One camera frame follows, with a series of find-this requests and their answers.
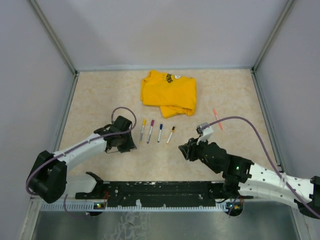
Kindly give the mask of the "white purple-end pen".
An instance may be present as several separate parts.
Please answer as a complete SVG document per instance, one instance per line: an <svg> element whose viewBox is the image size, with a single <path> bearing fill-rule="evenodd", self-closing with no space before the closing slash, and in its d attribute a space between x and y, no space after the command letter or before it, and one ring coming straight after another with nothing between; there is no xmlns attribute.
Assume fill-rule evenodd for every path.
<svg viewBox="0 0 320 240"><path fill-rule="evenodd" d="M153 131L153 127L154 127L154 126L151 126L151 125L150 125L149 132L148 132L148 135L147 135L147 141L146 141L147 144L150 143L151 135L152 135L152 131Z"/></svg>

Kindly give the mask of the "white yellow whiteboard marker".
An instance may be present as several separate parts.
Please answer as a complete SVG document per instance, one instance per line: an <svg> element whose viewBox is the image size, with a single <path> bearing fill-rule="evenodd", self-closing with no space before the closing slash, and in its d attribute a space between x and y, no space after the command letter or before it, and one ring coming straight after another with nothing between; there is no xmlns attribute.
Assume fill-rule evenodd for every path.
<svg viewBox="0 0 320 240"><path fill-rule="evenodd" d="M140 144L141 144L142 141L143 141L144 131L145 131L145 126L142 125L141 131L140 131L140 136L139 136L139 143L140 143Z"/></svg>

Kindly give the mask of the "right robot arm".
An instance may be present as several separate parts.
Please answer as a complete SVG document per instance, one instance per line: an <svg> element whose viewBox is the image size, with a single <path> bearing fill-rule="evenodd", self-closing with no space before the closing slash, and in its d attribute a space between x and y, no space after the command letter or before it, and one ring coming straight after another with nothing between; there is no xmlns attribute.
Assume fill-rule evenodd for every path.
<svg viewBox="0 0 320 240"><path fill-rule="evenodd" d="M229 198L254 197L285 204L307 217L320 217L320 178L299 178L267 169L253 161L232 155L215 142L191 138L180 145L185 160L201 161L224 179L223 192Z"/></svg>

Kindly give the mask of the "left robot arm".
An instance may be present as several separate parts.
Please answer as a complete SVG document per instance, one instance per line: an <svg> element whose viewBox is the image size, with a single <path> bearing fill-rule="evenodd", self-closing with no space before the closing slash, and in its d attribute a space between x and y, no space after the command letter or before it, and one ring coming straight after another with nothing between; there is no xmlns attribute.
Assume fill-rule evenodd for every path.
<svg viewBox="0 0 320 240"><path fill-rule="evenodd" d="M63 195L90 195L97 199L103 195L103 180L91 172L68 176L68 172L84 161L115 148L119 153L136 148L131 130L131 120L119 115L111 124L101 127L83 141L53 153L42 151L36 158L26 180L30 194L51 204Z"/></svg>

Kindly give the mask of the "white blue-end pen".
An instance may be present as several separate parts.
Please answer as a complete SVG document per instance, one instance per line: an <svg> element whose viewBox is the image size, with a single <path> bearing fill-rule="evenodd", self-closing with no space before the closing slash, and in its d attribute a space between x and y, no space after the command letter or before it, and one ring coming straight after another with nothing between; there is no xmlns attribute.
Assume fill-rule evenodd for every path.
<svg viewBox="0 0 320 240"><path fill-rule="evenodd" d="M160 129L159 129L158 137L157 137L157 143L159 143L159 142L161 141L162 131L163 131L163 130L160 130Z"/></svg>

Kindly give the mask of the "thin white yellow-end pen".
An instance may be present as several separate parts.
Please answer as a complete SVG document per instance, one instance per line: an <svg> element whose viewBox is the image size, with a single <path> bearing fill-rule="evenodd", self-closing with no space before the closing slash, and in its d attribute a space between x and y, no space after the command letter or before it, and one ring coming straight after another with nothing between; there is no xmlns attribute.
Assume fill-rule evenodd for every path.
<svg viewBox="0 0 320 240"><path fill-rule="evenodd" d="M167 139L167 141L166 141L166 144L169 144L169 142L170 142L170 140L171 140L171 138L172 138L172 136L173 136L173 133L174 133L174 132L172 132L172 130L171 130L171 132L170 132L170 134L169 134L169 137L168 137L168 139Z"/></svg>

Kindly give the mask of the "orange pink highlighter pen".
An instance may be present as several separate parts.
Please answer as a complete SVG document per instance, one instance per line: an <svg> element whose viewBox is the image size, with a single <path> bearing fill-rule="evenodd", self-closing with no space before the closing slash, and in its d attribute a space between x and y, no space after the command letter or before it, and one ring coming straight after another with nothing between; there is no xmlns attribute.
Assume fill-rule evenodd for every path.
<svg viewBox="0 0 320 240"><path fill-rule="evenodd" d="M220 119L218 117L217 111L214 108L213 108L213 114L214 114L216 120L219 121ZM221 122L218 122L218 126L223 131L223 126L222 126Z"/></svg>

